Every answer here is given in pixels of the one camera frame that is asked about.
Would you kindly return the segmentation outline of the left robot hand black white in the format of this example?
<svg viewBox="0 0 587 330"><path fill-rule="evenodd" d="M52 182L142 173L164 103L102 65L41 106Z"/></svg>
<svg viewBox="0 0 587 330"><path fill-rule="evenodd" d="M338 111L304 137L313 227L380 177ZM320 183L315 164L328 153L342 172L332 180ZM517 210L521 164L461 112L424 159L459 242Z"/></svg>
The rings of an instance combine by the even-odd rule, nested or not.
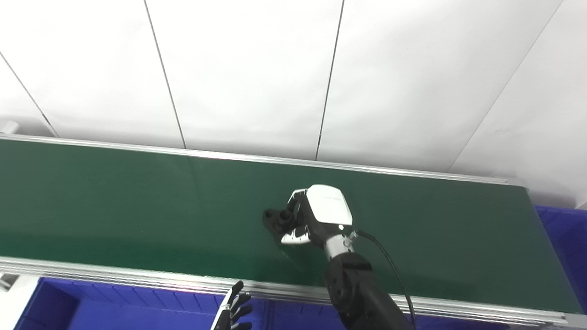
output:
<svg viewBox="0 0 587 330"><path fill-rule="evenodd" d="M251 330L252 322L241 322L241 318L252 313L251 295L243 291L244 282L237 281L228 290L212 322L212 330Z"/></svg>

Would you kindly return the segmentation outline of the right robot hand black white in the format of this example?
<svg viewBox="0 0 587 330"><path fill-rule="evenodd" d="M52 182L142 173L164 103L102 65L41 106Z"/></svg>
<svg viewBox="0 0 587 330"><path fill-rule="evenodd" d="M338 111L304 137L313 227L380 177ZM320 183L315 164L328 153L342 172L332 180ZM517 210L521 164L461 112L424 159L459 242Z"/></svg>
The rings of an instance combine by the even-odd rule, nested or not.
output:
<svg viewBox="0 0 587 330"><path fill-rule="evenodd" d="M332 239L344 240L353 229L353 216L342 191L314 184L295 190L285 210L292 215L292 229L285 229L278 241L287 245L312 243L327 249Z"/></svg>

